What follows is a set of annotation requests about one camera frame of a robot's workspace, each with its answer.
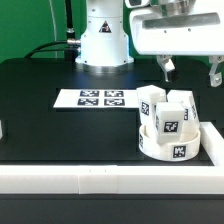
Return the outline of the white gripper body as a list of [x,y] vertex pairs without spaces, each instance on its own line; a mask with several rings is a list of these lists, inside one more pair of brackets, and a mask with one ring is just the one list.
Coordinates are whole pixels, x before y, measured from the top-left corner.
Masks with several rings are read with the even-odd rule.
[[224,9],[195,7],[189,14],[162,17],[151,8],[130,14],[133,44],[141,55],[224,55]]

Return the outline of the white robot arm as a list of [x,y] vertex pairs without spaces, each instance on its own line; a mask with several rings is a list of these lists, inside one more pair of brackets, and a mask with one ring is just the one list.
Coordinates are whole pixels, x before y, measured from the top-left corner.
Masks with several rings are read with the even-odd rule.
[[207,56],[210,85],[222,83],[224,0],[86,0],[77,65],[96,73],[133,62],[129,46],[154,55],[169,81],[174,56]]

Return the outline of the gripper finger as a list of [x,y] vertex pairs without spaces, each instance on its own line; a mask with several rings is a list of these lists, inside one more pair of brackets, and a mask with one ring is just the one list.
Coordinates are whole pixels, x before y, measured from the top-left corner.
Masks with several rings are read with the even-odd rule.
[[209,72],[210,84],[218,87],[222,84],[222,68],[224,67],[224,56],[210,56],[211,69]]
[[156,56],[157,63],[162,69],[166,82],[170,82],[172,80],[172,75],[175,72],[175,66],[172,61],[171,55],[157,55]]

